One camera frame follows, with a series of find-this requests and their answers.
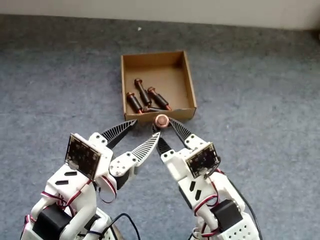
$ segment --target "white wall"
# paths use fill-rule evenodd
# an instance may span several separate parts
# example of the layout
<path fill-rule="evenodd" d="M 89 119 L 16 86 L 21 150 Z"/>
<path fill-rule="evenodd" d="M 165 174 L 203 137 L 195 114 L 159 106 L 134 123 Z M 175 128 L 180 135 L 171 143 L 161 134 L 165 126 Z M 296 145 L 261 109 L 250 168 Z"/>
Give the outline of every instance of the white wall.
<path fill-rule="evenodd" d="M 320 28 L 320 0 L 0 0 L 0 13 Z"/>

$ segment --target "gray carpet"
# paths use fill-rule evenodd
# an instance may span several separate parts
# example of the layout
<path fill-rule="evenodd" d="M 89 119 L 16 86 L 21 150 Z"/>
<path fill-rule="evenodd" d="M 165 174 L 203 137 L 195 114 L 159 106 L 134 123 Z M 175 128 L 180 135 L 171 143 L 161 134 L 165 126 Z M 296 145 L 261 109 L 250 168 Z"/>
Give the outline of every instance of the gray carpet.
<path fill-rule="evenodd" d="M 205 24 L 0 16 L 0 232 L 24 215 L 63 163 L 70 132 L 88 138 L 124 120 L 120 55 L 186 50 L 197 98 L 186 125 L 213 141 L 251 203 L 264 240 L 320 236 L 320 44 L 309 32 Z M 139 126 L 115 149 L 150 135 Z M 164 137 L 176 147 L 172 132 Z M 189 210 L 154 153 L 115 203 L 142 239 L 186 240 Z M 135 233 L 119 222 L 126 239 Z"/>

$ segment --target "cardboard box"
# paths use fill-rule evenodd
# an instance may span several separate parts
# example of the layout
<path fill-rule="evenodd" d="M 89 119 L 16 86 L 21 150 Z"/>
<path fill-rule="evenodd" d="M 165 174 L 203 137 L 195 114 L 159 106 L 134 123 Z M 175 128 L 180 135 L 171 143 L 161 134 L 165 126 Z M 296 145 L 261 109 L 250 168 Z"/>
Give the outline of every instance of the cardboard box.
<path fill-rule="evenodd" d="M 177 120 L 191 119 L 197 109 L 194 87 L 185 51 L 121 56 L 122 97 L 125 120 L 151 122 L 157 115 L 166 114 Z M 135 79 L 142 79 L 145 89 L 154 87 L 168 102 L 172 111 L 134 113 L 127 102 L 132 92 L 143 106 Z M 158 107 L 152 100 L 152 106 Z"/>

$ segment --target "black circuit board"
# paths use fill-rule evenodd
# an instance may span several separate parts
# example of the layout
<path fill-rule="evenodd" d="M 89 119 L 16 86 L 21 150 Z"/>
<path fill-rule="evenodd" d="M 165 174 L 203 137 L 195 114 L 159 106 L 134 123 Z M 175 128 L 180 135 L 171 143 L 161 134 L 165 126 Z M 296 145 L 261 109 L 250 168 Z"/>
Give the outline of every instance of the black circuit board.
<path fill-rule="evenodd" d="M 88 144 L 70 134 L 65 161 L 71 168 L 76 168 L 80 173 L 94 180 L 101 153 Z"/>
<path fill-rule="evenodd" d="M 214 171 L 219 166 L 220 159 L 217 156 L 213 143 L 211 143 L 206 148 L 191 156 L 185 162 L 193 177 L 197 178 L 207 172 Z"/>

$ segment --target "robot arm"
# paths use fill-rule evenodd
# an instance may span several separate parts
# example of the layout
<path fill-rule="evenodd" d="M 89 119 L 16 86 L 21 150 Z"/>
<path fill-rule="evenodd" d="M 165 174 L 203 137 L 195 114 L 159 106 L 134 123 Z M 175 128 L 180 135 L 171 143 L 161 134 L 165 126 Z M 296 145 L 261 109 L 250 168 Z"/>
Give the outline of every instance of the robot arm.
<path fill-rule="evenodd" d="M 160 132 L 132 151 L 112 158 L 112 148 L 137 122 L 126 121 L 95 132 L 88 140 L 77 133 L 70 135 L 65 163 L 49 178 L 42 198 L 27 216 L 30 220 L 22 240 L 75 240 L 79 234 L 84 240 L 116 239 L 110 238 L 114 234 L 107 228 L 110 217 L 97 208 L 94 186 L 116 195 L 156 147 Z"/>
<path fill-rule="evenodd" d="M 244 212 L 244 200 L 218 170 L 221 159 L 213 143 L 196 136 L 181 122 L 169 120 L 185 148 L 175 151 L 160 137 L 157 151 L 196 216 L 196 228 L 190 239 L 229 240 L 237 234 L 236 239 L 259 240 L 254 222 Z"/>

